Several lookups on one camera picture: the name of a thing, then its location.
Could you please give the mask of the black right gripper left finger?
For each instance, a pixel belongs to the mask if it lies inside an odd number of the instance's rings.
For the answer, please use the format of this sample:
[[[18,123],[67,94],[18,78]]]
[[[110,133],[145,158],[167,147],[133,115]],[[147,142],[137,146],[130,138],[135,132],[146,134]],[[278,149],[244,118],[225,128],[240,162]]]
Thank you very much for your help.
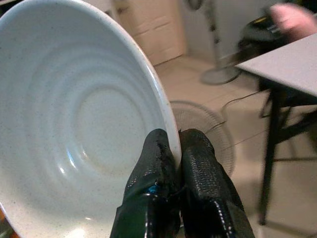
[[[151,131],[124,190],[112,238],[174,238],[180,228],[180,184],[167,133]]]

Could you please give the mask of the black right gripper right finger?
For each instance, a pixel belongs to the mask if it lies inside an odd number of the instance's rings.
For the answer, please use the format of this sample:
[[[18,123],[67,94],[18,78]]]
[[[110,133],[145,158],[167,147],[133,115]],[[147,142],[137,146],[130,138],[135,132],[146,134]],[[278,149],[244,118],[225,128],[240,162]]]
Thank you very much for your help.
[[[188,129],[179,134],[184,192],[181,215],[187,238],[250,238],[252,228],[240,196],[217,161],[207,136]]]

